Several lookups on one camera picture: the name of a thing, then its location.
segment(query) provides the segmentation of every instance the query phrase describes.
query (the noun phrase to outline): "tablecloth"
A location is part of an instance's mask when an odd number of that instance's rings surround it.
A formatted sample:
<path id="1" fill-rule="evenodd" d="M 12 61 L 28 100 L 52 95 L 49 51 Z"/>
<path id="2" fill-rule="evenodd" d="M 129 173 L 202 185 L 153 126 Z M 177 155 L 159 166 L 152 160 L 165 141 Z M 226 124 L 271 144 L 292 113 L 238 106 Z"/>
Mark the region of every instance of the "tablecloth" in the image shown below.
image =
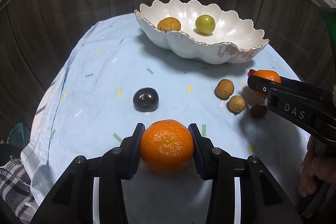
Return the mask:
<path id="1" fill-rule="evenodd" d="M 300 165 L 309 135 L 273 112 L 259 120 L 250 116 L 249 107 L 263 103 L 247 87 L 251 68 L 275 70 L 298 80 L 270 45 L 246 63 L 209 65 L 154 45 L 134 14 L 98 22 L 80 39 L 48 90 L 39 122 L 34 123 L 36 131 L 22 151 L 37 203 L 77 155 L 88 159 L 102 156 L 132 135 L 138 122 L 149 127 L 162 119 L 175 119 L 185 126 L 196 123 L 203 136 L 232 156 L 257 155 L 297 202 Z M 246 100 L 248 107 L 242 113 L 231 113 L 227 101 L 215 96 L 221 79 L 230 79 L 234 95 Z M 132 104 L 134 93 L 143 87 L 152 87 L 159 94 L 154 112 L 139 112 Z M 99 222 L 97 187 L 96 179 L 95 223 Z M 163 176 L 141 162 L 134 179 L 123 181 L 130 224 L 204 223 L 210 190 L 211 181 L 201 181 L 192 163 L 181 173 Z M 239 211 L 239 191 L 236 197 Z"/>

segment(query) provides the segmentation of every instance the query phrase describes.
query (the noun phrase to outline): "green plum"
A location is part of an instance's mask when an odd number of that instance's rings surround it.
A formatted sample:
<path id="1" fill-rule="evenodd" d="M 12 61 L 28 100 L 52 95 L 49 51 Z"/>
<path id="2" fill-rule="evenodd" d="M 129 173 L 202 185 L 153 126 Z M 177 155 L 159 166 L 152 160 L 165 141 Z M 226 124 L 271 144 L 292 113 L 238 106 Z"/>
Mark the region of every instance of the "green plum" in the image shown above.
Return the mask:
<path id="1" fill-rule="evenodd" d="M 196 29 L 203 34 L 210 34 L 215 30 L 215 20 L 209 15 L 201 15 L 196 19 Z"/>

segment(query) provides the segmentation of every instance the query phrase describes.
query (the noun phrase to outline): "plaid cloth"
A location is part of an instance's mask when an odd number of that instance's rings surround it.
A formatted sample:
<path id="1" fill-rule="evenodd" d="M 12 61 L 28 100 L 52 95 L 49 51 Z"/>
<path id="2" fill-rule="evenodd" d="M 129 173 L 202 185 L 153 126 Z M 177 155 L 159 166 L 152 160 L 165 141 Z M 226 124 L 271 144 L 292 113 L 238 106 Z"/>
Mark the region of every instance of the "plaid cloth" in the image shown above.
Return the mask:
<path id="1" fill-rule="evenodd" d="M 0 196 L 23 224 L 29 224 L 36 212 L 30 191 L 30 178 L 21 160 L 11 159 L 0 167 Z"/>

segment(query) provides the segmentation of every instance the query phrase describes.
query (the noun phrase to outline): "scalloped bowl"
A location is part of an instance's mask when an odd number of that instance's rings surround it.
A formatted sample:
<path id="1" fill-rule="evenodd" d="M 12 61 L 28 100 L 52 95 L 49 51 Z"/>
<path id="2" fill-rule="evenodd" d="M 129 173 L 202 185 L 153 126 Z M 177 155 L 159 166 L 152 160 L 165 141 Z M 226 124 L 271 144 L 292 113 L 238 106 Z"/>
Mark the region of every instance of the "scalloped bowl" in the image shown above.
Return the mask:
<path id="1" fill-rule="evenodd" d="M 164 4 L 154 0 L 152 6 L 140 5 L 135 10 L 140 28 L 157 46 L 172 50 L 182 58 L 202 60 L 209 64 L 243 63 L 255 57 L 269 42 L 264 30 L 253 28 L 251 19 L 242 20 L 236 11 L 222 11 L 217 4 L 204 6 L 197 0 L 182 3 L 170 0 Z M 210 35 L 200 34 L 195 21 L 200 15 L 210 15 L 216 28 Z M 166 17 L 181 22 L 180 31 L 163 32 L 156 28 Z"/>

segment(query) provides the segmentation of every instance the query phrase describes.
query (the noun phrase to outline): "orange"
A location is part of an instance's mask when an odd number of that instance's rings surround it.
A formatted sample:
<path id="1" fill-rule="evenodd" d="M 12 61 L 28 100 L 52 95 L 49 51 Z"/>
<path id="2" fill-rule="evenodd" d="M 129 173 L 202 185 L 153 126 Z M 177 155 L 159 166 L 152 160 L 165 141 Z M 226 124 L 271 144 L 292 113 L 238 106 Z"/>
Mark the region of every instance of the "orange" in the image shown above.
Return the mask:
<path id="1" fill-rule="evenodd" d="M 141 137 L 140 155 L 145 164 L 158 173 L 180 171 L 193 158 L 193 137 L 178 121 L 155 122 Z"/>
<path id="2" fill-rule="evenodd" d="M 255 76 L 259 76 L 259 77 L 262 77 L 262 78 L 266 78 L 268 80 L 271 80 L 273 82 L 277 82 L 279 84 L 281 84 L 281 78 L 279 76 L 279 74 L 277 74 L 275 71 L 273 70 L 264 70 L 264 69 L 260 69 L 260 70 L 257 70 L 255 73 L 253 73 L 253 75 Z M 259 92 L 256 92 L 255 93 L 261 97 L 265 97 L 265 95 L 259 93 Z"/>

